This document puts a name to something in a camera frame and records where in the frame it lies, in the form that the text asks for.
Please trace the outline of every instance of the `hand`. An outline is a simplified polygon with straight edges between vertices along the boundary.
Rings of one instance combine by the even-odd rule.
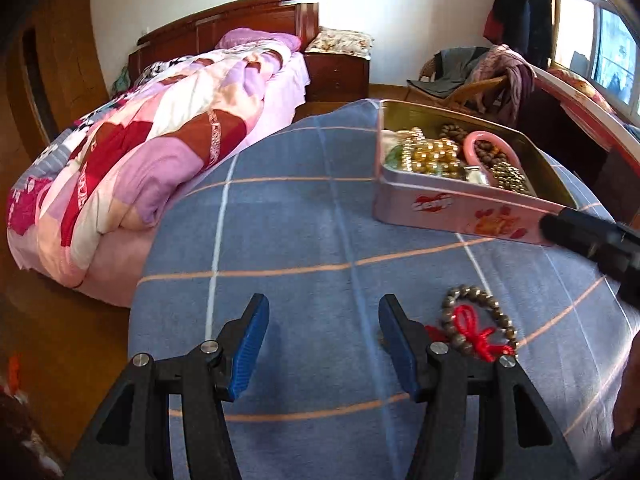
[[[613,407],[613,435],[631,430],[640,420],[640,332],[631,344],[629,361],[622,374],[622,384]]]

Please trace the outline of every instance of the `beaded bracelet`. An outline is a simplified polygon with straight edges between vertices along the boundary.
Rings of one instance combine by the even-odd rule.
[[[478,286],[460,285],[451,288],[449,289],[445,299],[442,301],[440,325],[454,348],[458,349],[464,355],[473,355],[476,351],[473,343],[471,343],[465,335],[460,333],[459,329],[456,327],[456,323],[454,322],[454,318],[456,317],[454,309],[457,300],[472,301],[488,309],[491,313],[492,319],[495,321],[498,328],[502,330],[503,335],[507,339],[506,346],[511,348],[511,350],[513,350],[513,355],[517,357],[516,352],[518,351],[519,343],[516,338],[517,330],[514,328],[511,318],[500,309],[500,303],[498,300]],[[484,335],[481,333],[475,337],[486,340],[486,337],[493,331],[494,329],[489,329],[483,331]]]

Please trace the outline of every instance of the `wicker chair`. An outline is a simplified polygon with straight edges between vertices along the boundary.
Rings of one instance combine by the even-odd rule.
[[[496,110],[493,106],[493,100],[505,89],[509,84],[509,79],[507,76],[503,75],[500,77],[495,77],[492,79],[485,79],[484,81],[478,81],[476,83],[467,83],[462,86],[456,88],[448,97],[439,98],[425,92],[415,83],[419,82],[421,78],[427,77],[431,78],[436,71],[436,63],[435,58],[431,58],[428,60],[420,70],[420,75],[418,76],[418,81],[410,81],[409,79],[406,82],[406,95],[404,96],[404,100],[409,100],[409,96],[412,96],[412,100],[419,102],[421,104],[427,104],[431,106],[437,106],[439,108],[448,108],[449,110],[454,110],[457,112],[462,112],[463,114],[473,115],[475,117],[480,117],[483,119],[487,119],[490,121],[496,120],[495,114]],[[491,101],[485,104],[489,104],[487,106],[487,111],[484,114],[481,114],[477,110],[473,110],[466,105],[466,102],[473,98],[476,94],[486,94],[488,97],[487,101]]]

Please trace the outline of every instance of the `screw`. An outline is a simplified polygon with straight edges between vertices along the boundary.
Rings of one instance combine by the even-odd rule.
[[[131,360],[131,362],[133,363],[134,366],[137,366],[137,367],[145,366],[149,362],[149,355],[136,354],[133,356],[133,359]]]
[[[446,354],[449,351],[449,346],[442,341],[431,343],[431,346],[429,346],[429,348],[434,354],[438,355]]]
[[[217,341],[214,341],[213,339],[210,339],[209,341],[205,341],[200,345],[200,350],[203,351],[205,354],[215,354],[219,348],[220,348],[220,345],[218,344]]]
[[[498,361],[505,368],[513,368],[516,365],[516,359],[510,355],[502,355]]]

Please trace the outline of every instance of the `pink metal box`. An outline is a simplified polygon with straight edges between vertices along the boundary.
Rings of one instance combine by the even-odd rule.
[[[514,149],[536,197],[463,180],[407,173],[384,165],[383,130],[420,128],[437,139],[444,124],[485,130]],[[442,108],[393,100],[380,101],[373,215],[380,221],[413,227],[549,245],[538,222],[546,213],[576,208],[571,194],[539,149],[523,134]]]

